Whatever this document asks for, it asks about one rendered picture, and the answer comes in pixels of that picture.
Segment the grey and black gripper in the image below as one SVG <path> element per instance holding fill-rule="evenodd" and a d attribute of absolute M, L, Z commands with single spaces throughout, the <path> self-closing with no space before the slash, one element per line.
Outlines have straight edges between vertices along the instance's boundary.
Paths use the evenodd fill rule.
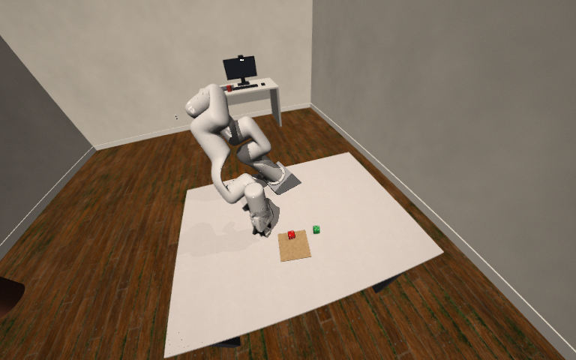
<path fill-rule="evenodd" d="M 253 234 L 254 235 L 259 233 L 261 236 L 265 236 L 265 233 L 263 230 L 266 227 L 271 228 L 270 223 L 273 219 L 273 212 L 272 212 L 269 204 L 267 204 L 267 205 L 268 205 L 268 211 L 266 212 L 267 214 L 265 213 L 263 216 L 260 216 L 260 217 L 253 216 L 250 218 L 252 226 L 255 225 L 255 226 L 253 226 Z"/>

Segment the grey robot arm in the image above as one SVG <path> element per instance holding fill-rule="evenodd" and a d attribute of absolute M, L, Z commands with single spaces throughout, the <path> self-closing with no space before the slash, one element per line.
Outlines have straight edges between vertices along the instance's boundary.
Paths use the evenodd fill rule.
<path fill-rule="evenodd" d="M 260 183 L 247 173 L 227 186 L 221 178 L 221 170 L 231 153 L 225 140 L 237 146 L 252 138 L 237 149 L 237 158 L 268 178 L 271 185 L 278 185 L 284 180 L 285 169 L 266 156 L 272 146 L 260 127 L 249 116 L 234 121 L 229 114 L 227 96 L 217 84 L 206 86 L 192 97 L 185 111 L 194 118 L 190 124 L 191 133 L 211 160 L 211 178 L 217 191 L 230 204 L 237 203 L 245 196 L 247 204 L 242 209 L 245 212 L 250 210 L 250 217 L 263 216 L 268 211 L 268 205 Z"/>

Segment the tan mat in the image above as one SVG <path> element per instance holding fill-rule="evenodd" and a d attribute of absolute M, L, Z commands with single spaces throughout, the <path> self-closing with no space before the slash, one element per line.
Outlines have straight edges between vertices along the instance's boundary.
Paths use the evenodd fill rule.
<path fill-rule="evenodd" d="M 311 257 L 305 230 L 294 233 L 295 238 L 290 240 L 288 232 L 278 234 L 281 262 Z"/>

